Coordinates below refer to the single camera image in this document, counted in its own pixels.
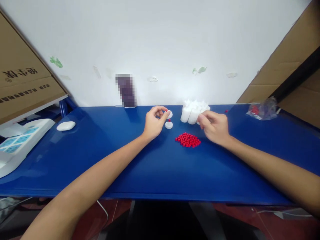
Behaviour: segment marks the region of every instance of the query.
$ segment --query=plastic bag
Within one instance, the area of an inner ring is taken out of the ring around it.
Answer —
[[[247,114],[259,120],[270,120],[277,117],[277,100],[270,97],[262,103],[252,103]]]

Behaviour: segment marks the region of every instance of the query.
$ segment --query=computer mouse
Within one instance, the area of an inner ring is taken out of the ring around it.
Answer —
[[[63,122],[63,123],[60,123],[60,124],[57,126],[57,130],[58,130],[58,131],[67,131],[67,130],[72,129],[75,125],[76,125],[76,123],[73,122],[73,121]]]

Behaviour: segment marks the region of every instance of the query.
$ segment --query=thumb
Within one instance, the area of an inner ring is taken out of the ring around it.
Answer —
[[[164,114],[162,115],[162,117],[160,118],[160,121],[163,122],[163,124],[165,123],[165,121],[167,120],[167,118],[170,115],[170,111],[168,110],[167,112],[164,112]]]
[[[209,121],[209,119],[206,118],[206,116],[204,116],[204,115],[202,115],[202,114],[200,114],[200,115],[198,116],[198,122],[200,123],[201,129],[204,129],[205,127],[211,125],[211,122]]]

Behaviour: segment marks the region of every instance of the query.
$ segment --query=green stain on wall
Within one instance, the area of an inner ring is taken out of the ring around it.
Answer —
[[[206,67],[201,67],[199,70],[198,70],[198,73],[202,73],[202,72],[205,72],[207,70]]]
[[[54,63],[58,68],[62,68],[62,63],[58,58],[54,58],[53,56],[50,58],[50,62]]]

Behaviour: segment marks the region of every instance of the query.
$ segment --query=blue table frame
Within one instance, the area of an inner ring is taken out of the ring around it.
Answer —
[[[102,197],[292,204],[236,156],[208,141],[199,125],[182,123],[182,106],[167,107],[173,112],[173,128],[164,128]],[[213,105],[211,109],[224,113],[231,107]],[[138,137],[150,108],[75,109],[61,122],[75,121],[76,126],[66,132],[52,127],[21,165],[0,179],[0,195],[56,196],[93,164]],[[245,114],[247,109],[248,105],[234,105],[227,113],[231,135],[320,175],[318,138],[280,116],[256,120]],[[183,132],[198,136],[201,145],[194,149],[180,146],[175,137]]]

